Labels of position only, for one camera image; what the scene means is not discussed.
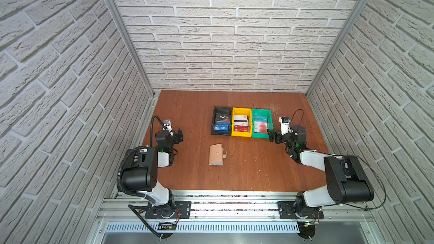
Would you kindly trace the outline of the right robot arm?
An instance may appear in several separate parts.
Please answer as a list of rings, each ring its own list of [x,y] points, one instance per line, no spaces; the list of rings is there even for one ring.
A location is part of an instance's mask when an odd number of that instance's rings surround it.
[[[281,131],[268,130],[271,142],[283,143],[285,152],[296,163],[323,171],[326,184],[320,188],[299,192],[293,210],[303,214],[324,206],[369,202],[374,189],[355,155],[329,155],[306,147],[304,127],[284,127]]]

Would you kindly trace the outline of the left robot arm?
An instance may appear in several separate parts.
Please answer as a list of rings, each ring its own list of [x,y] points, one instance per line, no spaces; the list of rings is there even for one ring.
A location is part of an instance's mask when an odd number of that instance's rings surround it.
[[[166,129],[156,134],[157,146],[138,146],[127,150],[118,169],[116,185],[118,191],[140,197],[163,216],[175,211],[172,192],[158,181],[158,169],[171,167],[177,150],[174,145],[183,142],[183,132]]]

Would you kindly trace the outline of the tan leather card holder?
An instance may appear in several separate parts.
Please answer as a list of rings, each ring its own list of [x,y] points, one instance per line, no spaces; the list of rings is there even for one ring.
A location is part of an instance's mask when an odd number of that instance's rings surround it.
[[[227,152],[224,150],[221,143],[210,146],[210,151],[209,151],[210,166],[222,166],[226,158],[227,158]]]

